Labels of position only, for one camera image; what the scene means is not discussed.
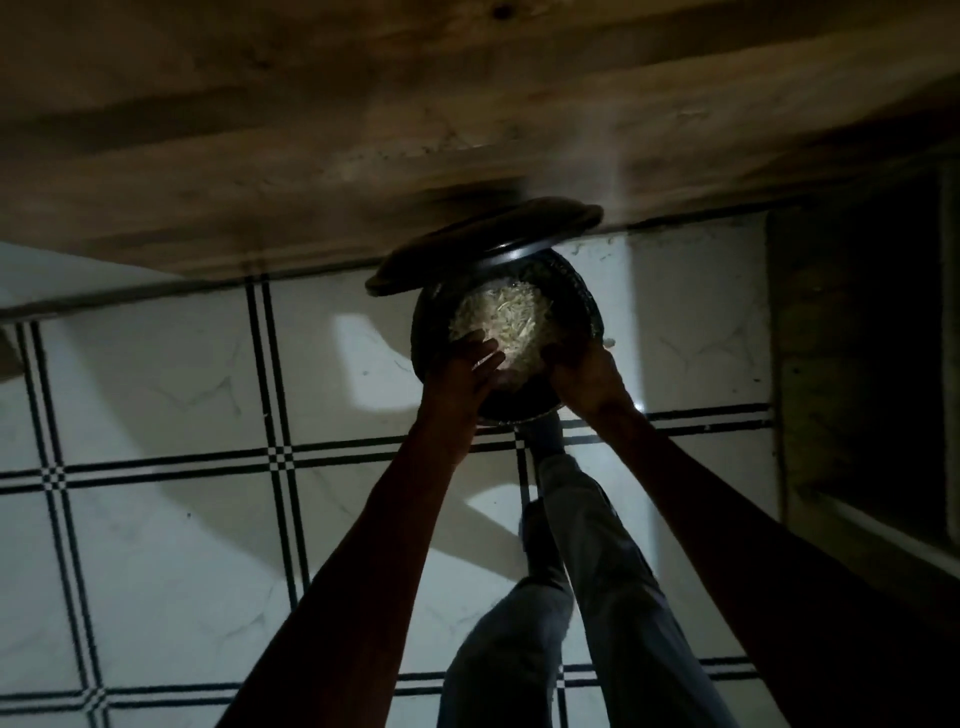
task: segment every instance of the leg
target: leg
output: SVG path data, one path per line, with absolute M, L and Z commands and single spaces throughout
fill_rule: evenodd
M 539 475 L 612 728 L 735 726 L 600 486 L 566 454 Z
M 573 594 L 542 502 L 527 507 L 522 535 L 531 575 L 477 622 L 457 651 L 444 679 L 439 728 L 551 725 Z

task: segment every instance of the cooking pot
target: cooking pot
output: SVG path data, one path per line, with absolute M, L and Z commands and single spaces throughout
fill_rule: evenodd
M 567 331 L 603 337 L 603 319 L 583 279 L 551 250 L 599 224 L 603 209 L 566 198 L 537 198 L 431 232 L 391 253 L 367 281 L 373 296 L 421 288 L 411 328 L 414 373 L 424 381 L 434 357 L 449 344 L 450 322 L 473 290 L 525 280 L 552 302 Z M 515 392 L 494 391 L 480 407 L 486 425 L 518 425 L 556 410 L 560 398 L 544 375 Z

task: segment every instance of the wooden tabletop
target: wooden tabletop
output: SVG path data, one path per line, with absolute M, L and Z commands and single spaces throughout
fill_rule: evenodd
M 3 0 L 0 239 L 199 278 L 541 194 L 612 225 L 960 129 L 955 0 Z

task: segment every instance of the forearm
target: forearm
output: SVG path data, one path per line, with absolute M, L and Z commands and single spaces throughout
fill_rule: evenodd
M 908 614 L 793 536 L 638 413 L 597 432 L 636 475 L 788 719 L 888 724 L 929 705 L 934 645 Z M 913 695 L 900 702 L 898 695 Z
M 221 726 L 382 725 L 455 462 L 414 429 Z

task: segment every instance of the pot lid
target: pot lid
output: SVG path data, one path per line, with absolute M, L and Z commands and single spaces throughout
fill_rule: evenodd
M 415 238 L 367 281 L 371 296 L 392 296 L 526 257 L 582 235 L 603 219 L 599 205 L 538 197 Z

